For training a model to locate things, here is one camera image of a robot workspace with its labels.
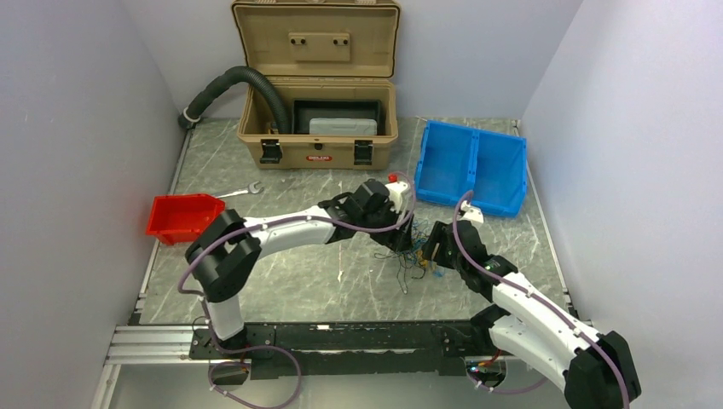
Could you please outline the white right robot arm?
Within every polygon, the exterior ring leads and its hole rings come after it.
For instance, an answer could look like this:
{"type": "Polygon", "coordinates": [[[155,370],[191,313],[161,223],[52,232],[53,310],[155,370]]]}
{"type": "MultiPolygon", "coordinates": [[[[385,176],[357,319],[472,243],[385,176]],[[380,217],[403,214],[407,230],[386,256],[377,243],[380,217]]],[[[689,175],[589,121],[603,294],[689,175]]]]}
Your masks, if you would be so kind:
{"type": "Polygon", "coordinates": [[[422,251],[489,301],[470,320],[477,352],[497,348],[517,356],[556,385],[571,408],[627,408],[641,396],[625,338],[604,334],[554,304],[512,262],[489,253],[471,222],[436,222],[422,251]]]}

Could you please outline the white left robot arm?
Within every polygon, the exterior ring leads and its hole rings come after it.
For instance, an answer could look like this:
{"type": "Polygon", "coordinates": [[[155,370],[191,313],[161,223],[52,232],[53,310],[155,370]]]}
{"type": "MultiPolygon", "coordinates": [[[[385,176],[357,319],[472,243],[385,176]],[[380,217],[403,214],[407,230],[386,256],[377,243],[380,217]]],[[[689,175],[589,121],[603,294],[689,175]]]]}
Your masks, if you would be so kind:
{"type": "Polygon", "coordinates": [[[280,216],[242,217],[225,210],[186,249],[186,272],[193,277],[212,332],[211,346],[225,358],[238,355],[246,342],[240,292],[256,263],[266,256],[306,245],[329,245],[366,233],[393,251],[410,248],[416,207],[414,190],[404,182],[371,180],[354,192],[322,200],[306,210],[280,216]]]}

